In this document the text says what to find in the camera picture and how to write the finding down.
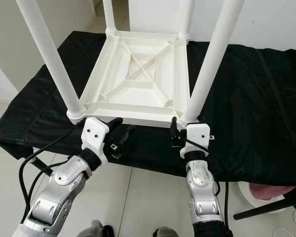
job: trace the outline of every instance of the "black cloth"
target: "black cloth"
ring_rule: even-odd
[[[106,40],[104,34],[72,32],[58,51],[78,96]],[[187,46],[190,91],[207,42]],[[15,158],[28,156],[71,129],[66,106],[44,65],[0,119],[0,146]],[[215,140],[209,168],[219,181],[296,185],[296,50],[257,50],[229,45],[199,116]],[[120,127],[113,136],[125,129]],[[49,151],[78,154],[81,128]],[[119,161],[110,162],[185,176],[169,130],[136,126]]]

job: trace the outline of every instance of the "pink object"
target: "pink object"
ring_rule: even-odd
[[[271,198],[286,194],[296,188],[295,186],[271,186],[250,183],[250,192],[256,199],[271,200]]]

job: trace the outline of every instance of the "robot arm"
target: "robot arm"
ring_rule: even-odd
[[[180,155],[186,161],[189,208],[195,237],[232,237],[232,232],[224,224],[220,205],[213,191],[215,181],[206,161],[209,140],[214,138],[210,135],[209,126],[190,123],[186,126],[186,131],[179,132],[176,118],[173,118],[170,130],[172,144],[176,147],[184,145]]]
[[[74,198],[82,191],[92,171],[108,163],[104,149],[116,154],[118,145],[125,143],[125,137],[134,129],[127,129],[122,143],[113,143],[108,135],[122,123],[116,118],[103,123],[96,118],[87,118],[81,135],[82,151],[68,162],[60,165],[50,176],[47,187],[35,200],[23,224],[13,237],[56,237],[70,212]]]

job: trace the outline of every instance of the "black wire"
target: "black wire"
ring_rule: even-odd
[[[34,190],[34,188],[35,188],[35,185],[36,185],[38,179],[40,178],[40,176],[44,173],[44,171],[47,170],[47,169],[49,169],[49,168],[52,168],[52,167],[56,167],[56,166],[62,165],[62,164],[64,164],[64,163],[66,163],[66,162],[67,162],[67,160],[64,161],[64,162],[51,164],[51,165],[45,167],[44,169],[42,169],[42,170],[37,174],[37,176],[35,177],[34,181],[32,182],[32,185],[31,185],[31,188],[30,188],[30,191],[29,191],[29,200],[31,200],[31,197],[32,197],[32,194],[33,194],[33,190]],[[24,213],[23,213],[23,217],[22,217],[22,222],[24,222],[24,220],[25,220],[27,214],[28,214],[28,211],[27,211],[27,209],[25,208]]]
[[[215,196],[218,196],[218,194],[221,192],[221,185],[217,181],[216,181],[216,185],[217,185],[217,191],[215,193]]]
[[[28,193],[26,191],[26,187],[24,184],[24,179],[23,179],[23,171],[24,171],[24,167],[25,165],[31,160],[33,159],[35,156],[37,156],[38,154],[42,153],[43,151],[45,151],[47,148],[55,145],[56,143],[60,142],[61,140],[63,140],[64,138],[66,138],[70,133],[72,133],[74,130],[71,129],[68,133],[66,133],[65,135],[61,136],[60,138],[57,138],[56,140],[54,140],[53,142],[47,144],[46,146],[42,147],[41,149],[39,149],[38,151],[34,152],[33,154],[31,154],[30,156],[28,156],[25,161],[23,161],[23,163],[21,164],[20,168],[19,168],[19,182],[20,182],[20,186],[21,186],[21,190],[23,193],[23,197],[24,197],[24,201],[25,201],[25,212],[29,212],[30,211],[30,202],[31,200],[29,199]]]
[[[198,147],[198,148],[200,148],[200,149],[202,149],[202,150],[208,152],[209,154],[215,156],[216,158],[218,158],[218,156],[217,156],[214,152],[208,150],[206,147],[203,147],[202,145],[199,145],[199,144],[197,144],[196,142],[193,142],[193,141],[188,140],[188,139],[185,139],[185,141],[188,142],[188,143],[191,143],[192,145],[194,145],[194,146],[196,146],[196,147]]]
[[[229,195],[229,182],[226,182],[224,216],[225,216],[225,226],[226,226],[227,230],[229,230],[229,224],[228,224],[228,195]]]
[[[185,141],[188,142],[188,143],[191,143],[192,145],[194,145],[194,146],[208,152],[210,155],[214,156],[216,158],[217,162],[220,164],[220,166],[224,169],[224,172],[226,173],[226,170],[225,170],[224,166],[222,166],[220,160],[218,159],[218,156],[215,153],[208,150],[206,147],[203,147],[202,145],[199,145],[199,144],[197,144],[195,142],[192,142],[192,141],[190,141],[188,139],[185,139]],[[220,191],[220,186],[217,186],[217,188],[218,188],[218,190],[217,190],[215,195],[218,195],[219,194],[218,191]],[[226,226],[227,230],[229,230],[229,224],[228,224],[228,195],[229,195],[229,182],[226,182],[224,216],[225,216],[225,226]]]

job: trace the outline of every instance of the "chair leg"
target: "chair leg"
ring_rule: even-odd
[[[39,170],[45,169],[44,174],[46,174],[48,177],[50,177],[51,173],[53,172],[53,170],[51,168],[47,168],[47,165],[38,157],[34,157],[33,161],[30,161],[30,163]]]
[[[233,218],[235,220],[240,220],[240,219],[265,214],[265,213],[268,213],[268,212],[271,212],[271,211],[279,210],[279,209],[289,207],[289,206],[294,206],[294,205],[296,205],[296,198],[283,199],[283,200],[276,201],[276,202],[273,202],[273,203],[270,203],[270,204],[267,204],[267,205],[264,205],[264,206],[253,208],[253,209],[248,210],[248,211],[237,213],[237,214],[233,215]]]

